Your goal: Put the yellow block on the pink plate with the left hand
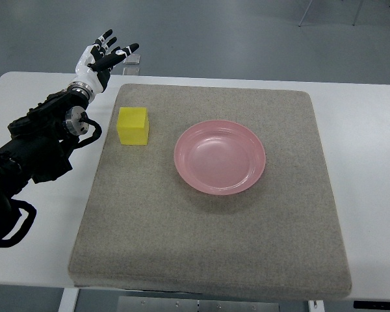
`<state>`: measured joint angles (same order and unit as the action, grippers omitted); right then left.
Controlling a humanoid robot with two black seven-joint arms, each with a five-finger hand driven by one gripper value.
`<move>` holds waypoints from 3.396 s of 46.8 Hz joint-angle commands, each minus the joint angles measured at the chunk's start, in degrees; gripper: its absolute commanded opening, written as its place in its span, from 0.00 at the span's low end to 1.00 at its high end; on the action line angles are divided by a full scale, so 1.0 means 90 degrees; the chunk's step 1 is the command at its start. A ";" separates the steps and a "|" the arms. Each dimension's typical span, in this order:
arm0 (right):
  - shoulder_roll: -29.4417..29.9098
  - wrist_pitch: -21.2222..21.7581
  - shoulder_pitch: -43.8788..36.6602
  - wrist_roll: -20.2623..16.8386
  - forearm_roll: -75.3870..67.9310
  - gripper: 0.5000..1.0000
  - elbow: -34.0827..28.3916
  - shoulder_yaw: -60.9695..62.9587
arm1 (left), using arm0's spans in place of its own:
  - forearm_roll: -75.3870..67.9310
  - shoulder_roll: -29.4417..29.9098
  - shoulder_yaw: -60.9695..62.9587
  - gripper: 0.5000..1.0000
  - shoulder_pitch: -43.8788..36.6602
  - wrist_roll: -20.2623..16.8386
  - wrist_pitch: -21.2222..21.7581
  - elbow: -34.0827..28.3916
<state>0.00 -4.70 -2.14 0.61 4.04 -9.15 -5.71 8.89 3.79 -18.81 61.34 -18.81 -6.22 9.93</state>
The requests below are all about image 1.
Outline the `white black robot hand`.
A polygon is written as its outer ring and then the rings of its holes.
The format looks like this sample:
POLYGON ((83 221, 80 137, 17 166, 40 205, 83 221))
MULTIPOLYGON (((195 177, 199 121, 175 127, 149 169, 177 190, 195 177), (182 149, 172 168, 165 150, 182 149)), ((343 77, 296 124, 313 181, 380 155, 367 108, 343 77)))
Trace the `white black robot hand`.
POLYGON ((117 37, 112 34, 113 30, 109 29, 86 47, 75 67, 75 77, 68 85, 70 92, 80 93, 88 103, 106 90, 113 67, 139 48, 138 43, 113 47, 117 37))

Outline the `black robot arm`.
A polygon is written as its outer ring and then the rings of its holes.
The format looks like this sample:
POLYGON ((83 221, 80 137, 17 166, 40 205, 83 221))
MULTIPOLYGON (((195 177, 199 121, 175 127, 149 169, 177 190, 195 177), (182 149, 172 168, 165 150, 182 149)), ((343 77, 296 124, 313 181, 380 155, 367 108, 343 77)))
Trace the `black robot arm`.
POLYGON ((11 139, 0 148, 0 248, 18 244, 36 217, 31 204, 13 197, 29 181, 54 181, 70 171, 72 152, 101 136, 86 114, 93 98, 85 84, 73 83, 8 125, 11 139))

